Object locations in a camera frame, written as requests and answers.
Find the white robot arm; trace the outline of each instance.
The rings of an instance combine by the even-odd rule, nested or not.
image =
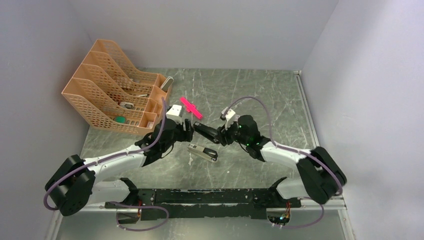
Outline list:
[[[192,126],[190,120],[182,121],[181,116],[182,107],[173,105],[166,113],[159,138],[157,137],[162,122],[156,125],[152,133],[147,134],[142,140],[126,149],[85,159],[81,159],[78,155],[70,156],[47,182],[45,190],[64,216],[75,214],[85,205],[90,204],[117,202],[133,206],[142,201],[143,204],[149,206],[164,208],[177,208],[176,205],[181,204],[186,206],[205,204],[209,207],[217,204],[247,204],[238,206],[239,211],[235,213],[227,211],[225,215],[231,217],[231,214],[235,214],[235,216],[247,214],[252,218],[263,218],[263,215],[255,216],[257,209],[283,208],[287,203],[292,208],[300,207],[298,197],[310,197],[317,203],[325,204],[338,191],[338,185],[334,179],[329,177],[328,172],[320,169],[319,165],[314,164],[309,157],[300,153],[307,153],[318,158],[336,175],[342,185],[346,183],[345,175],[324,148],[317,147],[311,150],[290,148],[291,151],[289,151],[284,150],[284,147],[289,148],[288,146],[276,147],[269,138],[260,134],[256,122],[250,115],[238,117],[230,109],[225,116],[221,117],[225,120],[225,124],[217,129],[199,122],[195,122]],[[240,189],[137,189],[127,178],[104,181],[121,172],[145,167],[157,161],[175,142],[190,142],[193,139],[194,131],[215,144],[226,146],[237,142],[244,145],[246,152],[252,158],[287,166],[297,171],[300,178],[282,177],[270,188],[247,188],[242,191]],[[146,149],[146,146],[152,145],[156,139],[156,144],[146,151],[142,151],[142,149]],[[63,179],[71,171],[84,165],[89,166],[51,189],[59,179]],[[152,197],[143,198],[145,193]],[[193,215],[184,216],[183,213],[186,210],[176,209],[175,212],[179,211],[179,214],[173,215],[173,211],[170,209],[170,217],[192,217]]]

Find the green object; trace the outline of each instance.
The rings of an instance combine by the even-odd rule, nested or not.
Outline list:
[[[126,120],[127,119],[124,116],[116,116],[115,117],[115,122],[120,123],[120,124],[124,124]]]

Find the white wall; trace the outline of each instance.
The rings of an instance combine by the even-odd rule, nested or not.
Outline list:
[[[70,0],[136,66],[300,70],[338,0]]]
[[[302,81],[358,240],[424,239],[424,2],[340,0]]]
[[[44,184],[88,125],[61,91],[92,42],[66,0],[0,1],[0,234],[43,239]]]

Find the pink object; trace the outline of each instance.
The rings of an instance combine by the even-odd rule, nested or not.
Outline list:
[[[199,120],[203,118],[203,115],[196,109],[196,106],[191,104],[185,97],[182,96],[179,100],[184,104],[188,113],[193,113]]]

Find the marble floor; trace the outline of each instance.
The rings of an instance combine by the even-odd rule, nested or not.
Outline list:
[[[180,104],[184,96],[203,114],[202,122],[213,128],[222,126],[220,112],[243,96],[260,98],[271,112],[274,139],[296,148],[313,148],[298,83],[292,71],[244,69],[144,68],[145,72],[172,76],[175,82],[169,103]],[[262,106],[254,100],[242,100],[232,108],[238,115],[250,114],[261,133],[269,137],[269,122]],[[198,121],[184,111],[184,118]],[[128,147],[140,136],[90,128],[81,156],[97,157]],[[115,176],[127,177],[139,188],[267,188],[281,177],[295,176],[293,171],[275,163],[252,159],[236,143],[222,147],[195,133],[193,143],[214,149],[219,161],[209,162],[191,156],[187,142],[175,143],[173,151],[146,167],[131,169]]]

